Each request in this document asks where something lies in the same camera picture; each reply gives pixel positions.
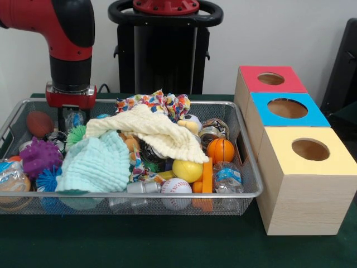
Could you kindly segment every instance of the wire basket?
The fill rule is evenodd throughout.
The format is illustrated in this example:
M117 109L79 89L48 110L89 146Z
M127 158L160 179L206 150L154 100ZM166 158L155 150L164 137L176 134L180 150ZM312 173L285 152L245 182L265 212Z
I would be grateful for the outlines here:
M27 99L19 102L0 130L3 158L18 155L21 144L32 135L26 127L26 117L32 111L47 113L57 120L57 109L48 106L45 99ZM64 110L64 116L70 111ZM91 116L114 114L115 101L98 99ZM218 118L229 126L229 140L236 144L233 160L241 173L243 193L237 194L132 194L87 193L63 195L44 192L0 192L0 214L177 214L177 215L242 215L253 198L263 191L256 160L249 143L240 110L232 102L192 101L190 114L201 121ZM188 206L170 210L164 202L174 200Z

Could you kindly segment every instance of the purple spiky ball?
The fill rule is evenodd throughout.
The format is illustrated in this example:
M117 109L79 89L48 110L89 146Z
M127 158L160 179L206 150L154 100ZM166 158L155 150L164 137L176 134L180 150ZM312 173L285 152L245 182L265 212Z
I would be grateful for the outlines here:
M57 146L52 142L32 139L32 144L20 152L22 158L23 171L31 180L37 177L45 169L58 169L62 165L62 154Z

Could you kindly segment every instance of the orange basketball ball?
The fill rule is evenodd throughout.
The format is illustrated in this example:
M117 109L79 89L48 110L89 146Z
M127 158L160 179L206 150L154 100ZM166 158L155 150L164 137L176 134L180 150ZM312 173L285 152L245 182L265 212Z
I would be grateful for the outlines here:
M217 138L208 144L207 155L212 157L213 164L217 164L220 161L231 162L234 158L234 146L233 144L224 138Z

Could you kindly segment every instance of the white towel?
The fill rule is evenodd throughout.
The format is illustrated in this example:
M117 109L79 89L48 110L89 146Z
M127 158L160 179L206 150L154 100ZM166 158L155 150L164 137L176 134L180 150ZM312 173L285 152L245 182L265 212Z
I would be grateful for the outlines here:
M99 137L108 130L136 135L165 157L199 164L208 162L199 142L187 128L172 123L164 114L151 112L145 104L112 117L91 119L84 137Z

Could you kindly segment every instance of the mint green towel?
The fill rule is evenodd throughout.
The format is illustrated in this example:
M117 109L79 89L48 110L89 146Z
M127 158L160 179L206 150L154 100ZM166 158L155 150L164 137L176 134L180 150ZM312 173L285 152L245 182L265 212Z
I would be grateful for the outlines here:
M116 131L86 138L67 153L56 192L122 192L129 182L129 150Z

